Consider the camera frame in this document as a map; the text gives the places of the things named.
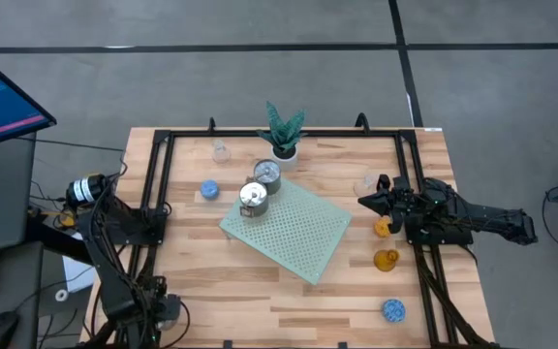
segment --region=white plant pot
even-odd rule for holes
[[[293,157],[290,159],[281,159],[275,155],[274,151],[272,151],[272,146],[270,147],[270,159],[279,165],[282,172],[296,170],[296,166],[298,165],[298,145],[295,145],[294,148],[296,149],[296,152]]]

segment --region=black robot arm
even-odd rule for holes
[[[470,244],[471,231],[486,231],[521,245],[537,242],[533,220],[522,209],[503,209],[468,203],[442,180],[426,178],[415,194],[406,178],[381,174],[375,194],[358,202],[381,216],[389,215],[392,233],[405,224],[412,244]]]

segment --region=stainless steel canister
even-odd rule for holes
[[[249,182],[240,188],[240,215],[259,217],[268,210],[268,192],[257,181]]]
[[[253,168],[253,178],[263,184],[268,195],[273,195],[281,188],[281,169],[272,160],[262,160]]]

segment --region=computer mouse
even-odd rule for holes
[[[5,311],[0,314],[0,349],[8,348],[18,324],[18,314]]]

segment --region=green succulent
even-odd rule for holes
[[[298,111],[285,123],[272,103],[266,102],[266,110],[268,111],[268,126],[270,126],[270,132],[264,132],[262,130],[256,130],[256,132],[258,136],[272,144],[272,147],[278,151],[287,152],[295,147],[301,137],[307,135],[305,133],[299,133],[305,121],[304,110]]]

